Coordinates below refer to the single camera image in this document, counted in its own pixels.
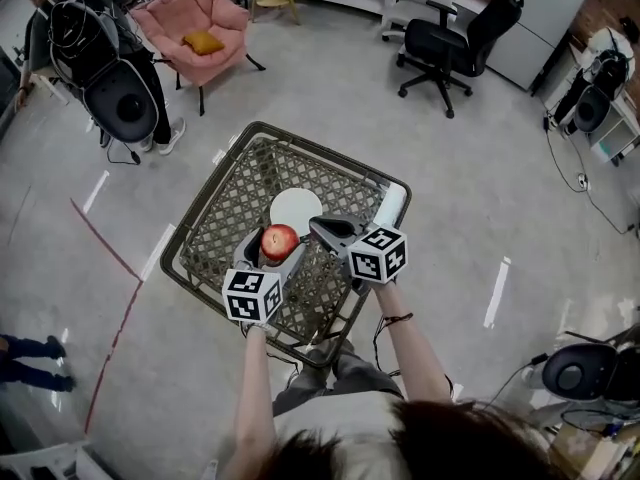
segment pillow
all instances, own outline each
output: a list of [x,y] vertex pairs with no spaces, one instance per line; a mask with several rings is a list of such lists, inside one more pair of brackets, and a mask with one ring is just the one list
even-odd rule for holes
[[184,42],[191,46],[198,55],[209,55],[224,48],[220,40],[206,30],[197,30],[187,34],[184,36]]

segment dark hair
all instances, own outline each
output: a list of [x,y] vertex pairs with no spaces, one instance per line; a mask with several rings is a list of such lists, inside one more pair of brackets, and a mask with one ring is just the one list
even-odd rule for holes
[[340,464],[335,456],[339,439],[321,442],[318,433],[301,431],[279,444],[268,457],[256,480],[329,480],[340,477]]
[[[492,480],[567,480],[532,437],[532,427],[499,409],[476,403],[399,402],[400,422],[391,438],[411,480],[451,476]],[[326,444],[318,434],[300,432],[263,464],[253,480],[337,480],[337,438]]]
[[524,421],[497,408],[434,402],[398,403],[402,423],[392,431],[411,478],[450,468],[457,478],[566,480]]

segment black office chair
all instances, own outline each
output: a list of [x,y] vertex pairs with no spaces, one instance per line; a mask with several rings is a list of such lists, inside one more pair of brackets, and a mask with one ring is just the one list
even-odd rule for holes
[[468,42],[464,36],[447,29],[447,15],[457,15],[455,9],[431,0],[427,1],[427,5],[440,11],[440,24],[411,20],[404,38],[407,53],[423,60],[425,64],[403,53],[398,54],[396,62],[398,67],[403,67],[406,62],[425,74],[402,84],[398,96],[404,98],[409,87],[428,80],[434,81],[447,105],[446,116],[453,119],[448,86],[453,84],[464,89],[466,96],[471,96],[473,91],[467,84],[450,76],[451,71],[469,77],[480,76],[495,42],[520,19],[524,0],[491,0],[469,24]]

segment apple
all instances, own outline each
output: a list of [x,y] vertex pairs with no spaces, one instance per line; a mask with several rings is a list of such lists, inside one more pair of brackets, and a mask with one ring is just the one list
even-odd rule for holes
[[300,239],[292,227],[286,224],[274,224],[264,231],[260,247],[270,260],[282,261],[299,243]]

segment concrete floor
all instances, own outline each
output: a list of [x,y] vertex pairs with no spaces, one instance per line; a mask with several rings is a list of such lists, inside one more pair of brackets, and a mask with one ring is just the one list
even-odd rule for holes
[[[448,120],[435,85],[416,87],[404,100],[396,95],[413,73],[395,66],[397,45],[376,38],[375,17],[310,2],[299,9],[299,27],[278,13],[250,25],[249,51],[267,70],[246,62],[209,84],[203,117],[197,91],[176,92],[172,72],[158,68],[170,117],[187,120],[186,135],[169,157],[154,152],[139,167],[108,164],[97,131],[85,133],[83,108],[76,102],[62,107],[42,90],[0,144],[0,329],[66,336],[63,368],[78,379],[75,392],[59,397],[23,385],[0,393],[44,444],[82,437],[137,285],[70,198],[82,206],[109,171],[88,219],[140,274],[167,226],[179,222],[211,174],[213,156],[254,120],[412,187],[403,224],[411,266],[400,285],[451,378],[464,386],[462,397],[490,397],[513,370],[552,350],[561,328],[604,337],[632,321],[640,295],[639,243],[618,236],[585,197],[564,185],[537,99],[487,71],[471,81],[473,97],[451,91],[456,118]],[[555,134],[552,141],[574,181],[575,152]],[[583,137],[577,143],[594,199],[626,226],[636,210],[619,171],[593,161]],[[126,158],[118,145],[112,154]],[[495,326],[487,329],[485,313],[505,256],[511,267]],[[369,301],[353,331],[366,358],[373,357],[378,317]],[[125,323],[104,369],[88,437],[124,478],[199,478],[232,423],[244,340],[158,266]],[[380,342],[381,362],[392,369],[388,337]],[[270,366],[275,395],[290,370],[276,361]]]

